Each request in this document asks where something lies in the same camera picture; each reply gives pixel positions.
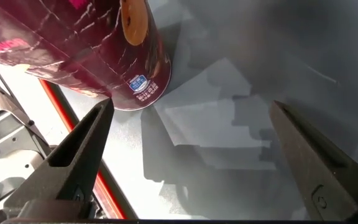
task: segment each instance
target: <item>can label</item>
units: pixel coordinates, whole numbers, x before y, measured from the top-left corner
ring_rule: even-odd
[[[171,72],[146,0],[0,0],[0,63],[121,110],[156,101]]]

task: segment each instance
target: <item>red edge strip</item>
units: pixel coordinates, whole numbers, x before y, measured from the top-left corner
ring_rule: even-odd
[[[72,131],[75,125],[73,124],[73,121],[70,119],[70,117],[67,115],[67,112],[64,110],[62,103],[59,101],[55,92],[52,90],[49,82],[45,80],[40,80],[40,83],[42,85],[42,88],[45,90],[49,100],[52,102],[57,113],[59,114],[60,119],[62,119],[68,132]],[[99,203],[102,205],[103,210],[104,212],[106,212],[108,218],[127,219],[100,171],[96,176],[93,193],[95,194]]]

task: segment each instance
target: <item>table surface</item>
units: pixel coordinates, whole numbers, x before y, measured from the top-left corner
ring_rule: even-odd
[[[358,1],[149,0],[173,64],[103,159],[140,218],[306,219],[269,120],[294,106],[358,162]],[[79,118],[100,99],[62,88]]]

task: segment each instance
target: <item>red cylindrical container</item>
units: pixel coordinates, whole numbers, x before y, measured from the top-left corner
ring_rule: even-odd
[[[119,110],[152,104],[171,73],[146,0],[0,0],[0,63]]]

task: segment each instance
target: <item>white surface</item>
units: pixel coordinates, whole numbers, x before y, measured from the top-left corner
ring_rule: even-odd
[[[45,140],[50,145],[60,144],[68,131],[38,78],[5,65],[0,65],[0,74]]]

